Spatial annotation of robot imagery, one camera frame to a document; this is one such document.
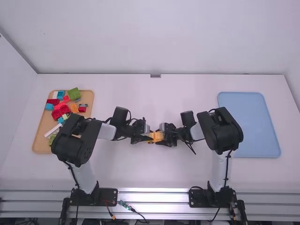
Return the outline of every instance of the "wooden tray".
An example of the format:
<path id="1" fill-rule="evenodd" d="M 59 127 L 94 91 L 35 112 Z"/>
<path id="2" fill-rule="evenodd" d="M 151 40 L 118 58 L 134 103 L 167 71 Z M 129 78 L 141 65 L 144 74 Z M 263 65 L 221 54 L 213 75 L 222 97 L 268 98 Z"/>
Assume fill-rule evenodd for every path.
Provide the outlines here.
<path id="1" fill-rule="evenodd" d="M 52 98 L 53 92 L 58 90 L 53 90 L 49 94 L 49 98 Z M 88 104 L 89 107 L 86 108 L 86 112 L 79 112 L 79 115 L 82 115 L 86 118 L 90 117 L 90 112 L 92 110 L 93 105 L 93 99 L 94 99 L 94 93 L 91 90 L 80 90 L 81 94 L 81 101 L 76 102 L 77 107 L 79 104 Z M 72 103 L 75 103 L 75 101 L 69 101 L 67 105 L 70 107 Z M 56 120 L 52 118 L 51 115 L 52 111 L 44 110 L 41 121 L 39 123 L 36 137 L 34 139 L 32 150 L 35 153 L 51 153 L 51 147 L 48 145 L 49 139 L 44 137 L 44 134 L 46 134 L 48 131 L 50 131 L 53 127 L 55 127 L 58 123 Z"/>

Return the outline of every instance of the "toy block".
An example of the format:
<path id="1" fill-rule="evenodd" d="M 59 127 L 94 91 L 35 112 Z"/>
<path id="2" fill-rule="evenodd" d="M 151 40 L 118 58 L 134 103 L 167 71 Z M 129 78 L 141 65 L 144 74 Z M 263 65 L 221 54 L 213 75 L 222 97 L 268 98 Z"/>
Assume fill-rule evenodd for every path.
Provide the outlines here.
<path id="1" fill-rule="evenodd" d="M 61 102 L 61 103 L 59 103 L 58 105 L 56 105 L 56 106 L 54 107 L 54 109 L 60 109 L 63 105 L 66 105 L 66 103 L 65 103 L 65 102 Z"/>
<path id="2" fill-rule="evenodd" d="M 57 94 L 58 94 L 58 91 L 53 92 L 52 98 L 53 98 L 53 99 L 56 99 L 56 98 L 57 98 Z"/>
<path id="3" fill-rule="evenodd" d="M 53 140 L 55 139 L 55 137 L 56 137 L 56 134 L 51 134 L 51 135 L 50 135 L 50 138 L 49 138 L 49 141 L 48 141 L 48 145 L 49 145 L 49 146 L 52 145 L 52 142 L 53 142 Z"/>
<path id="4" fill-rule="evenodd" d="M 57 105 L 60 103 L 59 99 L 47 99 L 47 103 L 50 103 L 52 105 Z"/>
<path id="5" fill-rule="evenodd" d="M 67 120 L 67 119 L 68 119 L 68 116 L 67 116 L 66 114 L 63 114 L 63 115 L 62 115 L 62 118 L 63 118 L 64 120 Z"/>
<path id="6" fill-rule="evenodd" d="M 70 107 L 71 107 L 71 111 L 73 113 L 79 113 L 78 108 L 75 103 L 71 104 Z"/>
<path id="7" fill-rule="evenodd" d="M 75 99 L 74 101 L 75 101 L 75 102 L 80 102 L 80 101 L 81 101 L 81 97 L 78 98 L 78 99 Z"/>
<path id="8" fill-rule="evenodd" d="M 61 112 L 61 115 L 71 112 L 70 108 L 67 105 L 62 105 L 59 110 Z"/>
<path id="9" fill-rule="evenodd" d="M 62 113 L 59 109 L 54 109 L 51 113 L 54 120 L 57 120 L 59 117 L 62 116 Z"/>
<path id="10" fill-rule="evenodd" d="M 64 100 L 65 103 L 68 103 L 70 101 L 70 98 L 68 95 L 62 97 L 62 99 Z"/>
<path id="11" fill-rule="evenodd" d="M 53 110 L 54 106 L 52 104 L 50 104 L 50 103 L 46 103 L 45 109 L 46 110 Z"/>
<path id="12" fill-rule="evenodd" d="M 67 94 L 69 95 L 70 100 L 81 98 L 80 91 L 78 88 L 73 88 L 71 90 L 68 90 Z"/>
<path id="13" fill-rule="evenodd" d="M 44 136 L 45 136 L 46 138 L 49 138 L 50 135 L 52 135 L 52 134 L 58 132 L 58 129 L 59 129 L 61 126 L 62 126 L 62 124 L 59 123 L 58 125 L 56 125 L 55 127 L 53 127 L 50 131 L 48 131 Z"/>
<path id="14" fill-rule="evenodd" d="M 80 113 L 85 113 L 85 112 L 86 112 L 86 107 L 79 107 L 79 108 L 78 108 L 78 111 L 79 111 Z"/>
<path id="15" fill-rule="evenodd" d="M 79 107 L 89 107 L 88 104 L 79 104 Z"/>
<path id="16" fill-rule="evenodd" d="M 58 123 L 61 123 L 61 124 L 64 124 L 65 123 L 65 120 L 63 117 L 59 117 L 58 120 L 57 120 Z"/>
<path id="17" fill-rule="evenodd" d="M 63 97 L 65 96 L 65 93 L 66 93 L 65 90 L 60 90 L 60 91 L 57 93 L 57 99 L 62 100 Z"/>

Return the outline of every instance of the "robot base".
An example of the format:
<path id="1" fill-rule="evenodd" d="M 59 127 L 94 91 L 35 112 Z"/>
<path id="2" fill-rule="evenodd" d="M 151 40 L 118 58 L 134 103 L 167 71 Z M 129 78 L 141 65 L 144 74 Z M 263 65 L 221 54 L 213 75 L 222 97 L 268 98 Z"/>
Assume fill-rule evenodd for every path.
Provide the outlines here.
<path id="1" fill-rule="evenodd" d="M 191 208 L 229 208 L 230 203 L 237 204 L 236 193 L 231 188 L 220 192 L 210 189 L 191 189 L 188 192 L 188 203 Z"/>
<path id="2" fill-rule="evenodd" d="M 79 206 L 116 206 L 118 199 L 118 190 L 115 188 L 99 188 L 97 183 L 95 189 L 90 195 L 82 190 L 72 189 L 70 196 L 70 205 Z"/>

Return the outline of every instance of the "light blue tray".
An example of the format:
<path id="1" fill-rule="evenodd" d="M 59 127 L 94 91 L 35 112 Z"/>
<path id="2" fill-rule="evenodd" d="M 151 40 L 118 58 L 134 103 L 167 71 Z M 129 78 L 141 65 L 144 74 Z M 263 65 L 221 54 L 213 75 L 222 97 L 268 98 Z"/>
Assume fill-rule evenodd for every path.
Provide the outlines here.
<path id="1" fill-rule="evenodd" d="M 235 157 L 277 158 L 280 147 L 261 93 L 220 92 L 219 106 L 225 106 L 244 133 L 244 141 L 234 154 Z"/>

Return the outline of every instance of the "white lego brick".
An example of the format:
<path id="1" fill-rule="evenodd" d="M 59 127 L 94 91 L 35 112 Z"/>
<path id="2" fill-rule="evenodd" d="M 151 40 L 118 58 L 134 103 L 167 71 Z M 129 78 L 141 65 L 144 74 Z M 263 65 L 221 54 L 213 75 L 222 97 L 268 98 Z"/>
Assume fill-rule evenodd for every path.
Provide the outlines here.
<path id="1" fill-rule="evenodd" d="M 58 94 L 58 91 L 53 92 L 52 99 L 56 99 L 57 98 L 57 94 Z"/>
<path id="2" fill-rule="evenodd" d="M 50 138 L 51 134 L 54 134 L 55 132 L 57 132 L 57 130 L 62 126 L 61 123 L 59 123 L 58 125 L 56 125 L 55 127 L 53 127 L 49 132 L 47 132 L 44 136 L 46 138 Z"/>

